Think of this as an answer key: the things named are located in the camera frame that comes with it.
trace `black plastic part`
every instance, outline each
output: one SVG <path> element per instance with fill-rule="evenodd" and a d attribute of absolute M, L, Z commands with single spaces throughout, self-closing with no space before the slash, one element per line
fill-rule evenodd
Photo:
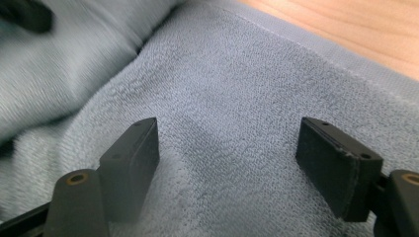
<path fill-rule="evenodd" d="M 367 220 L 369 188 L 380 177 L 379 155 L 326 121 L 302 118 L 295 157 L 337 217 Z"/>
<path fill-rule="evenodd" d="M 157 119 L 136 122 L 101 157 L 98 172 L 110 221 L 136 221 L 159 163 Z"/>
<path fill-rule="evenodd" d="M 52 27 L 52 12 L 41 2 L 33 0 L 0 1 L 0 19 L 39 34 Z"/>
<path fill-rule="evenodd" d="M 107 237 L 99 175 L 78 170 L 55 184 L 43 237 Z"/>
<path fill-rule="evenodd" d="M 385 189 L 389 206 L 402 237 L 419 237 L 419 174 L 391 172 Z"/>
<path fill-rule="evenodd" d="M 1 237 L 40 237 L 46 221 L 49 203 L 41 205 L 25 214 L 0 225 Z"/>

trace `wooden table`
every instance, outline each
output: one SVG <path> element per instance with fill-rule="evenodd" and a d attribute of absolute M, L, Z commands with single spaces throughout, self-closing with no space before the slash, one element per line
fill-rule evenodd
<path fill-rule="evenodd" d="M 419 0 L 240 1 L 419 81 Z"/>

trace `gray fabric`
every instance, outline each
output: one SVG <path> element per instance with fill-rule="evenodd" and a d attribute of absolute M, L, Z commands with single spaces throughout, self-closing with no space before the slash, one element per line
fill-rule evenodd
<path fill-rule="evenodd" d="M 0 25 L 0 143 L 80 109 L 178 0 L 45 0 L 51 33 Z"/>
<path fill-rule="evenodd" d="M 233 2 L 185 4 L 75 118 L 22 134 L 12 159 L 20 165 L 0 190 L 13 197 L 3 209 L 13 215 L 41 204 L 52 190 L 43 182 L 97 167 L 130 124 L 157 117 L 159 167 L 139 222 L 112 224 L 115 236 L 372 236 L 373 216 L 335 219 L 298 167 L 299 122 L 336 124 L 381 154 L 386 172 L 418 170 L 419 100 L 410 92 L 419 83 L 282 21 L 254 22 L 259 13 L 241 16 L 246 11 L 253 14 Z M 298 35 L 331 46 L 340 61 Z M 355 59 L 371 75 L 341 64 Z M 376 77 L 409 89 L 391 91 Z M 36 200 L 25 204 L 27 197 Z"/>

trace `gray towel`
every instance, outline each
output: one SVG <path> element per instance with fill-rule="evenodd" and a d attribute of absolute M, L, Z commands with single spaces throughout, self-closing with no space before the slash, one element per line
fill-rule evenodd
<path fill-rule="evenodd" d="M 0 25 L 0 143 L 79 110 L 179 0 L 45 0 L 53 30 Z"/>
<path fill-rule="evenodd" d="M 335 219 L 298 167 L 299 122 L 336 124 L 382 155 L 386 174 L 419 170 L 418 92 L 236 2 L 190 1 L 77 116 L 15 140 L 0 206 L 11 217 L 46 202 L 60 175 L 97 168 L 130 124 L 157 117 L 160 164 L 138 223 L 113 224 L 115 236 L 372 236 L 373 215 Z"/>

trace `cloth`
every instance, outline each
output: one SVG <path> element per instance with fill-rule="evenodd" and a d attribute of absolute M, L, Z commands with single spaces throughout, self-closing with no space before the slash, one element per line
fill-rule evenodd
<path fill-rule="evenodd" d="M 53 30 L 0 25 L 0 143 L 78 111 L 136 57 L 178 0 L 44 0 Z"/>
<path fill-rule="evenodd" d="M 136 224 L 113 236 L 372 236 L 336 219 L 298 167 L 301 117 L 419 169 L 419 83 L 234 1 L 189 1 L 73 118 L 29 129 L 0 168 L 3 219 L 157 117 L 160 164 Z"/>

